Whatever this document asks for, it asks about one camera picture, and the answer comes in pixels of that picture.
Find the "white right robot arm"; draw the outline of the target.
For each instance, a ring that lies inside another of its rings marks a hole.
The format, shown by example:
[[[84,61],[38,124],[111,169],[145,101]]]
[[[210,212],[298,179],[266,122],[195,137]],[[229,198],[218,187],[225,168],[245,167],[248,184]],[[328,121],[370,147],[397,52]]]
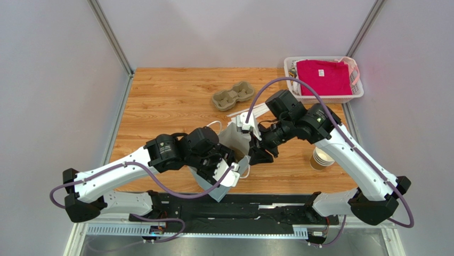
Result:
[[[411,186],[407,177],[389,173],[363,152],[328,107],[317,103],[305,108],[288,90],[275,93],[266,105],[274,115],[269,127],[252,113],[239,117],[238,130],[251,136],[251,165],[273,162],[278,147],[293,138],[305,140],[331,157],[357,185],[341,193],[315,192],[309,208],[323,217],[353,215],[373,226],[391,219]]]

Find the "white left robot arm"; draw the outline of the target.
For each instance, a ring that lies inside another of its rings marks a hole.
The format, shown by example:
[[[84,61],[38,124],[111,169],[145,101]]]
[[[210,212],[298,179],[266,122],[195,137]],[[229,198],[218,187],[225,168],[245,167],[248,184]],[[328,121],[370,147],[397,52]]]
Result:
[[[200,127],[189,134],[161,134],[105,166],[85,172],[65,170],[64,208],[74,223],[106,213],[158,214],[156,194],[117,193],[114,189],[146,176],[158,183],[158,174],[188,166],[208,182],[208,188],[201,193],[204,196],[217,188],[236,186],[240,174],[234,160],[234,151],[222,145],[210,127]]]

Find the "light blue paper bag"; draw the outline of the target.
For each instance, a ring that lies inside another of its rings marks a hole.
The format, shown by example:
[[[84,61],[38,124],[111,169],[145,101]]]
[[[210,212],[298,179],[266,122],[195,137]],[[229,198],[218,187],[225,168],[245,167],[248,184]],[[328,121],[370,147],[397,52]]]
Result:
[[[240,149],[244,154],[245,157],[238,162],[240,165],[239,168],[239,173],[240,173],[240,179],[242,179],[242,175],[246,172],[249,171],[249,156],[248,156],[248,151],[249,151],[249,142],[251,141],[250,135],[249,134],[243,134],[237,131],[237,126],[234,122],[231,122],[226,129],[224,129],[220,134],[218,135],[218,143],[225,145],[226,147],[232,149],[232,147],[235,147],[237,149]],[[189,199],[196,199],[196,198],[201,198],[203,196],[209,195],[212,199],[214,199],[216,202],[220,202],[225,195],[230,191],[232,187],[225,187],[220,185],[222,179],[224,177],[221,177],[219,181],[217,181],[214,185],[211,185],[208,183],[206,180],[204,180],[202,177],[197,175],[195,167],[189,167],[190,172],[192,173],[193,177],[195,178],[197,184],[203,189],[203,192],[195,194],[195,195],[190,195]]]

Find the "stack of paper cups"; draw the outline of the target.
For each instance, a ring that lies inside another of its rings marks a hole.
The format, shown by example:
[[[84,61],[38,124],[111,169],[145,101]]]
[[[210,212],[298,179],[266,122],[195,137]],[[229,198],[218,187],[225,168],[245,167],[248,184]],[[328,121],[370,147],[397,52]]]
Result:
[[[318,147],[315,147],[310,158],[310,166],[316,171],[321,171],[327,167],[332,166],[335,160],[331,158],[326,152]]]

